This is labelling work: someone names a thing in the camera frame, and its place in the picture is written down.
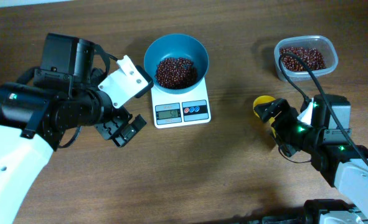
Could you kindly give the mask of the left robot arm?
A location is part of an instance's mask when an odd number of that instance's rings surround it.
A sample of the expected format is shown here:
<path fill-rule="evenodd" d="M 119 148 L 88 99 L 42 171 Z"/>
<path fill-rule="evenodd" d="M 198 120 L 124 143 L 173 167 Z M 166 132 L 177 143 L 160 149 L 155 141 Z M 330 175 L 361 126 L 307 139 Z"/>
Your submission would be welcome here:
<path fill-rule="evenodd" d="M 128 56 L 111 72 L 113 56 L 89 40 L 49 33 L 41 63 L 17 81 L 0 86 L 0 223 L 12 223 L 31 185 L 65 132 L 93 126 L 100 136 L 125 146 L 146 124 L 125 103 L 153 87 L 153 79 Z"/>

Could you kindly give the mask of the yellow measuring scoop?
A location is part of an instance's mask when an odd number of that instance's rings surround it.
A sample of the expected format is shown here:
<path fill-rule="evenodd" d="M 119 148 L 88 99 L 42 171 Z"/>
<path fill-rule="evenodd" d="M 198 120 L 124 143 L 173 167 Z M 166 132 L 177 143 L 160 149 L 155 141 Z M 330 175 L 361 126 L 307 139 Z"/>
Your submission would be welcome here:
<path fill-rule="evenodd" d="M 255 113 L 255 115 L 257 117 L 259 117 L 259 115 L 256 113 L 255 111 L 255 107 L 261 104 L 265 104 L 265 103 L 271 103 L 272 101 L 275 101 L 276 99 L 272 96 L 268 96 L 268 95 L 263 95 L 263 96 L 259 96 L 258 98 L 256 98 L 253 102 L 253 112 Z M 273 122 L 275 121 L 274 117 L 270 118 L 268 120 L 269 124 L 271 125 Z M 273 127 L 271 127 L 271 134 L 272 136 L 275 138 L 276 137 L 276 131 Z"/>

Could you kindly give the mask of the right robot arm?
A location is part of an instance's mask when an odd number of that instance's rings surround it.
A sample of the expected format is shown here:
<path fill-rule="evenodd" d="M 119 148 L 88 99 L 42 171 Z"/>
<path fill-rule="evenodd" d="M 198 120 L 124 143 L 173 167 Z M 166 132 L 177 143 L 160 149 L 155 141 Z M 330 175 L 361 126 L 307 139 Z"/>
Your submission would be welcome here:
<path fill-rule="evenodd" d="M 325 181 L 354 204 L 307 200 L 300 223 L 368 223 L 368 148 L 352 146 L 345 138 L 352 133 L 347 98 L 316 95 L 297 111 L 285 99 L 259 96 L 253 111 L 270 124 L 271 136 L 285 156 L 309 154 Z"/>

